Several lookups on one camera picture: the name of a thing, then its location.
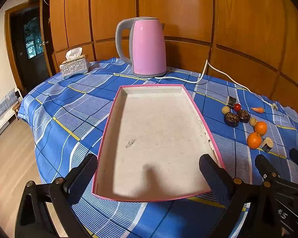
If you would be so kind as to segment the orange mandarin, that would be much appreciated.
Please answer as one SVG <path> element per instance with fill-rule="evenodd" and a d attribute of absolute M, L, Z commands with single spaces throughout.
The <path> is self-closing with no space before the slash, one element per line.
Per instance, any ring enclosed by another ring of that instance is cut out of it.
<path fill-rule="evenodd" d="M 260 136 L 263 136 L 267 132 L 267 124 L 264 121 L 258 121 L 254 127 L 254 132 L 258 133 Z"/>
<path fill-rule="evenodd" d="M 247 138 L 247 145 L 251 149 L 257 149 L 261 143 L 262 143 L 262 138 L 256 132 L 251 133 Z"/>

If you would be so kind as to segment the tan round longan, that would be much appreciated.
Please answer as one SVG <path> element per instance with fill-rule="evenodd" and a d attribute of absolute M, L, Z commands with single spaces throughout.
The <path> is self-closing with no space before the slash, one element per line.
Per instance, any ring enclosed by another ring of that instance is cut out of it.
<path fill-rule="evenodd" d="M 249 120 L 249 124 L 250 124 L 252 127 L 255 127 L 256 124 L 257 124 L 257 122 L 258 122 L 257 119 L 254 118 L 254 117 L 250 118 L 250 120 Z"/>
<path fill-rule="evenodd" d="M 223 115 L 227 114 L 228 112 L 230 112 L 230 107 L 223 106 L 221 112 L 222 112 Z"/>

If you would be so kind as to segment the dark brown mangosteen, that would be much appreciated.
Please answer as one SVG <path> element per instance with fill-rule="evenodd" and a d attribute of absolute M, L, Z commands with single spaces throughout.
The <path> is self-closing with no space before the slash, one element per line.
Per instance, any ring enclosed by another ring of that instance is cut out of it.
<path fill-rule="evenodd" d="M 237 114 L 227 112 L 224 115 L 224 121 L 230 127 L 237 127 L 240 122 L 240 118 Z"/>
<path fill-rule="evenodd" d="M 248 123 L 250 121 L 251 116 L 250 116 L 249 112 L 247 112 L 247 110 L 240 109 L 237 112 L 237 115 L 240 119 L 240 122 L 242 122 L 242 123 Z"/>

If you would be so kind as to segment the small orange carrot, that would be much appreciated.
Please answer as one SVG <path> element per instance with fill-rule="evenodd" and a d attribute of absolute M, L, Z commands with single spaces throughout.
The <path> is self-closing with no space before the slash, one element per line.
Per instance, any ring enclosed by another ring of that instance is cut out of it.
<path fill-rule="evenodd" d="M 265 112 L 264 108 L 262 107 L 252 107 L 251 110 L 260 114 L 263 114 Z"/>

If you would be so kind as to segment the red cherry tomato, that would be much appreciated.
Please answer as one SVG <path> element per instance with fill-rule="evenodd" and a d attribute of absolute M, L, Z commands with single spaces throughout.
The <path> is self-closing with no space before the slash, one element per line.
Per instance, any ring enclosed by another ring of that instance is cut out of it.
<path fill-rule="evenodd" d="M 238 103 L 236 103 L 236 104 L 234 105 L 234 111 L 235 111 L 235 112 L 239 112 L 240 110 L 241 110 L 241 105 L 238 104 Z"/>

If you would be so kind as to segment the blue plaid tablecloth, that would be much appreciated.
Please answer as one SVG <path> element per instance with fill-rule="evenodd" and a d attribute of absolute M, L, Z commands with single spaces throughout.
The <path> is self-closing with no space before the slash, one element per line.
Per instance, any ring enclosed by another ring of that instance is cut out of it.
<path fill-rule="evenodd" d="M 112 58 L 94 62 L 89 73 L 65 80 L 57 74 L 34 88 L 18 114 L 32 129 L 35 156 L 43 183 L 64 177 L 87 154 L 97 154 L 113 99 L 122 85 L 157 84 L 156 79 L 135 77 L 131 67 Z M 191 71 L 170 68 L 165 84 L 182 84 L 202 113 L 225 168 L 232 177 L 259 184 L 255 157 L 261 150 L 248 148 L 249 124 L 227 126 L 221 107 L 228 96 L 245 110 L 263 106 L 252 116 L 266 122 L 273 148 L 266 158 L 291 182 L 298 183 L 298 166 L 289 157 L 298 149 L 298 114 L 289 107 L 270 108 L 270 101 L 231 82 Z M 73 211 L 93 237 L 206 237 L 223 208 L 211 194 L 175 202 L 129 203 L 98 199 L 89 186 Z"/>

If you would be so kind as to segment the white low bench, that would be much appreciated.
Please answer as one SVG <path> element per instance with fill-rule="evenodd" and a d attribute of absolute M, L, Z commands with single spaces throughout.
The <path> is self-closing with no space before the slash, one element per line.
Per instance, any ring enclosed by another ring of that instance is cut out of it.
<path fill-rule="evenodd" d="M 23 97 L 18 88 L 14 88 L 4 95 L 3 99 L 0 101 L 0 134 L 9 125 L 9 120 L 12 116 L 16 116 L 13 107 L 17 105 L 18 102 L 22 101 Z"/>

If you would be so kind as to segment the small wooden stool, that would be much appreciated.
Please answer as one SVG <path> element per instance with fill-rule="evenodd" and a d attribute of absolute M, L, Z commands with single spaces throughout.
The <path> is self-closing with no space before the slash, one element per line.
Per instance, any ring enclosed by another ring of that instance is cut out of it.
<path fill-rule="evenodd" d="M 20 106 L 21 106 L 21 102 L 17 102 L 17 103 L 16 103 L 15 105 L 13 105 L 13 107 L 12 107 L 12 110 L 13 110 L 13 112 L 14 112 L 14 114 L 15 114 L 16 119 L 18 119 L 18 118 L 17 118 L 17 114 L 19 113 Z"/>

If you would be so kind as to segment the pink rimmed white tray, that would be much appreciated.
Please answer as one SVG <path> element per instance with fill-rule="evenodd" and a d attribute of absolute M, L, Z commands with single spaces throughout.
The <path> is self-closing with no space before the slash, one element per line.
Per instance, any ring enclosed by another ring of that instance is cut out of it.
<path fill-rule="evenodd" d="M 92 193 L 120 202 L 162 202 L 210 191 L 202 155 L 224 163 L 197 105 L 181 84 L 121 86 L 111 107 Z"/>

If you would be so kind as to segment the white embossed tissue box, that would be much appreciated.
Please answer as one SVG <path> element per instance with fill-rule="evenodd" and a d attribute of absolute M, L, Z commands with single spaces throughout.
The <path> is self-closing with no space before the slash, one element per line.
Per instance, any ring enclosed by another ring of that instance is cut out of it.
<path fill-rule="evenodd" d="M 66 60 L 60 65 L 60 71 L 64 80 L 73 75 L 85 74 L 88 72 L 88 57 L 82 53 L 82 50 L 81 47 L 77 47 L 67 51 Z"/>

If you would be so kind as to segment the pink electric kettle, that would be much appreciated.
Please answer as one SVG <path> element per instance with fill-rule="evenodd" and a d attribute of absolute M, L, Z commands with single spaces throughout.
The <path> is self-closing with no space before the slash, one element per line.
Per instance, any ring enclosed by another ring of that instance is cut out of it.
<path fill-rule="evenodd" d="M 129 57 L 122 50 L 122 31 L 129 30 Z M 117 53 L 132 72 L 140 77 L 160 77 L 166 73 L 166 46 L 163 25 L 154 17 L 136 17 L 120 21 L 116 27 Z"/>

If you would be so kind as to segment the dark wooden door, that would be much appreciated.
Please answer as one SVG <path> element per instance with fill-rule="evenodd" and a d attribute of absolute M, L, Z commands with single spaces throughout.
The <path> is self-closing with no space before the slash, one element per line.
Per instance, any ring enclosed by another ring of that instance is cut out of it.
<path fill-rule="evenodd" d="M 39 8 L 23 9 L 10 16 L 13 55 L 24 93 L 49 78 L 45 61 Z"/>

